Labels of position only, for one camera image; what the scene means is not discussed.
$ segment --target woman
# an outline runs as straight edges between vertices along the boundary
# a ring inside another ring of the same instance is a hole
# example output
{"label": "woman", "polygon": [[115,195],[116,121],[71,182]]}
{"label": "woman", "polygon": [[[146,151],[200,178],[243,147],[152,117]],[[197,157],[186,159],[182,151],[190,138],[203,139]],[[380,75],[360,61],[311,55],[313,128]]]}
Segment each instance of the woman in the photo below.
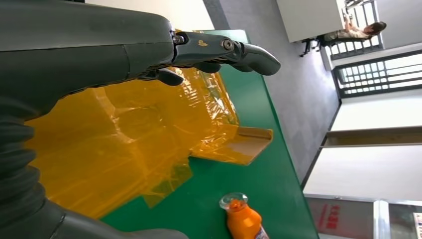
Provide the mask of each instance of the woman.
{"label": "woman", "polygon": [[366,26],[363,30],[357,28],[353,23],[350,22],[350,19],[346,17],[345,19],[344,30],[333,31],[331,33],[324,35],[325,41],[331,41],[337,38],[367,38],[380,34],[382,30],[387,27],[385,22],[376,22],[369,26]]}

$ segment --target green tabletop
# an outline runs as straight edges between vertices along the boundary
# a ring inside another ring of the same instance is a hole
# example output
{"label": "green tabletop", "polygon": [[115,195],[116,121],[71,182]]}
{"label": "green tabletop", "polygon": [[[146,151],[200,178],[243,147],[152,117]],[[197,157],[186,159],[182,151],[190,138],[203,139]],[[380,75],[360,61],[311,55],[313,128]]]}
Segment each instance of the green tabletop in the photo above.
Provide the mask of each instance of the green tabletop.
{"label": "green tabletop", "polygon": [[[207,31],[247,42],[243,30]],[[220,71],[242,126],[271,128],[274,141],[249,166],[191,158],[194,176],[150,209],[139,197],[103,218],[122,231],[169,228],[190,239],[230,239],[218,201],[242,192],[271,239],[317,239],[264,79],[223,66]]]}

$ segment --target chair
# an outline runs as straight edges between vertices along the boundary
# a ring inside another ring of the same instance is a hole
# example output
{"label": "chair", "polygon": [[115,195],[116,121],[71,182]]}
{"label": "chair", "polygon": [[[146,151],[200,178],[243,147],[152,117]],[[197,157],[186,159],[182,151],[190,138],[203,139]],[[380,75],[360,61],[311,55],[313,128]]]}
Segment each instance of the chair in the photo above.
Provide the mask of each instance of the chair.
{"label": "chair", "polygon": [[319,48],[317,51],[320,51],[321,47],[334,46],[336,44],[343,43],[343,42],[364,42],[366,40],[368,40],[368,38],[336,38],[336,39],[333,39],[331,41],[326,41],[324,39],[324,35],[320,35],[320,36],[317,36],[315,38],[308,38],[308,39],[302,41],[302,43],[306,43],[306,46],[305,46],[305,50],[304,50],[303,54],[301,54],[300,57],[304,57],[305,55],[307,55],[311,51],[312,41],[318,42],[317,46],[312,47],[312,49]]}

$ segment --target orange plastic sheet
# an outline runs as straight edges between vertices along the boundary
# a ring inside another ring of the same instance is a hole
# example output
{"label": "orange plastic sheet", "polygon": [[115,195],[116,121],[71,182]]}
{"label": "orange plastic sheet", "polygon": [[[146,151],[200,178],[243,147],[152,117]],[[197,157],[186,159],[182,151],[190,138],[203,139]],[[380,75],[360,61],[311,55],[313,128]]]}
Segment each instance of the orange plastic sheet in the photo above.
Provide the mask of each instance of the orange plastic sheet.
{"label": "orange plastic sheet", "polygon": [[219,74],[173,70],[182,85],[87,89],[28,122],[50,200],[93,218],[139,195],[152,207],[192,176],[188,156],[247,165],[269,144],[272,131],[238,126]]}

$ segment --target juice bottle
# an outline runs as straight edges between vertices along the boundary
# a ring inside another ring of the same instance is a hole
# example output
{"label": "juice bottle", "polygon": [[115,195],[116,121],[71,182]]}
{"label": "juice bottle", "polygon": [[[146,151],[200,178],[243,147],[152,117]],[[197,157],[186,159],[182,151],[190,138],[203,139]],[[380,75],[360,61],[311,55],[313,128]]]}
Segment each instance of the juice bottle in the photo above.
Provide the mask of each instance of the juice bottle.
{"label": "juice bottle", "polygon": [[269,239],[262,228],[261,216],[252,210],[248,198],[242,193],[230,193],[220,200],[227,212],[227,226],[234,239]]}

